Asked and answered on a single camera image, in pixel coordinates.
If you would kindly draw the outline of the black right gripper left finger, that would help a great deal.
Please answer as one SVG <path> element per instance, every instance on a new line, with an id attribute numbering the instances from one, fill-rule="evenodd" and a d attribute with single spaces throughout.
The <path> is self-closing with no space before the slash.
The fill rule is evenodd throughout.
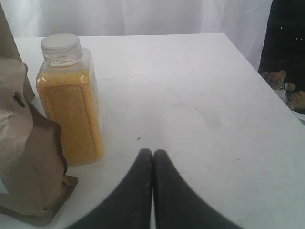
<path id="1" fill-rule="evenodd" d="M 153 197 L 153 154 L 143 148 L 115 190 L 71 229 L 148 229 Z"/>

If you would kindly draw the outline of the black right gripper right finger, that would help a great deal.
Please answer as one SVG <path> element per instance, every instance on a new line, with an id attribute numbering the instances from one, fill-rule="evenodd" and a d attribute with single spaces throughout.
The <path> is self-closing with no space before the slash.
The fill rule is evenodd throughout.
<path id="1" fill-rule="evenodd" d="M 158 229 L 240 228 L 191 189 L 163 149 L 153 156 L 153 199 Z"/>

